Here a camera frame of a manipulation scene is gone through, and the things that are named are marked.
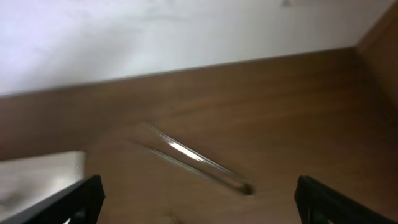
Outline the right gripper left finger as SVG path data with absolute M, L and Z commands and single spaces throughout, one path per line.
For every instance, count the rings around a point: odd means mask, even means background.
M 1 224 L 96 224 L 105 200 L 100 175 L 79 180 Z

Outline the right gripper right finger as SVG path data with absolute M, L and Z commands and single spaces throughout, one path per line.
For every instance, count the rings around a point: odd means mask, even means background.
M 307 175 L 298 178 L 294 199 L 302 224 L 397 224 Z

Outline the long steel tongs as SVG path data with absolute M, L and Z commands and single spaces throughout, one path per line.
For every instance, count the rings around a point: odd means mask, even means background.
M 134 126 L 134 141 L 161 158 L 184 167 L 237 194 L 250 196 L 255 188 L 247 178 L 194 151 L 148 123 Z

